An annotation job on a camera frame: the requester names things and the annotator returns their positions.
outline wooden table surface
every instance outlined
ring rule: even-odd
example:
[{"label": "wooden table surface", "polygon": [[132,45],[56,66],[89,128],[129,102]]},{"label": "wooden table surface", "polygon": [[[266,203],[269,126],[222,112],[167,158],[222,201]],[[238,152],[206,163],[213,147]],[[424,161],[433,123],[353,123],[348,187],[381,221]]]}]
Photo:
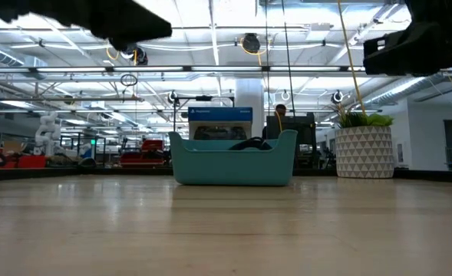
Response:
[{"label": "wooden table surface", "polygon": [[0,275],[452,275],[452,183],[0,182]]}]

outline teal plastic bin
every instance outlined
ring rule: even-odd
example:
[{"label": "teal plastic bin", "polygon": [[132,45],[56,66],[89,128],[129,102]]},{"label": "teal plastic bin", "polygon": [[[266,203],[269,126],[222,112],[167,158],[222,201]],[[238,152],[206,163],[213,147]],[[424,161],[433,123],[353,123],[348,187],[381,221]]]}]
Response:
[{"label": "teal plastic bin", "polygon": [[173,174],[184,185],[287,186],[294,169],[297,131],[268,140],[271,150],[228,150],[241,141],[184,140],[170,133]]}]

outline white column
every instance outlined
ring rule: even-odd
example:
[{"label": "white column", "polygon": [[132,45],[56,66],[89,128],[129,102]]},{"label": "white column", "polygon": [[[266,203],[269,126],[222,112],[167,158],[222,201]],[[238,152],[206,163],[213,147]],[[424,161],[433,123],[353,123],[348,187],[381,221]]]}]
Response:
[{"label": "white column", "polygon": [[252,136],[262,136],[265,126],[262,79],[236,79],[236,106],[253,108]]}]

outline red machine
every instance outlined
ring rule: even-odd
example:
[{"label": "red machine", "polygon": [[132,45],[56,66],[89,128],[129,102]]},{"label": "red machine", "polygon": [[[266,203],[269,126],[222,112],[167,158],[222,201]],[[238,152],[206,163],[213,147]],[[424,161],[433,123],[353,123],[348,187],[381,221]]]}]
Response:
[{"label": "red machine", "polygon": [[165,162],[162,140],[145,140],[140,149],[124,149],[120,157],[120,164],[124,168],[163,166]]},{"label": "red machine", "polygon": [[44,156],[4,156],[0,150],[0,169],[41,169],[45,168]]}]

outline white geometric planter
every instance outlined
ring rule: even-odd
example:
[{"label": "white geometric planter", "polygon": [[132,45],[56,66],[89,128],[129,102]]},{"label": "white geometric planter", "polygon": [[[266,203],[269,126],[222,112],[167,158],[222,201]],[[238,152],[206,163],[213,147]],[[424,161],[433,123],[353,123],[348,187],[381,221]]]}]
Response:
[{"label": "white geometric planter", "polygon": [[336,172],[340,177],[393,177],[391,128],[360,126],[336,131]]}]

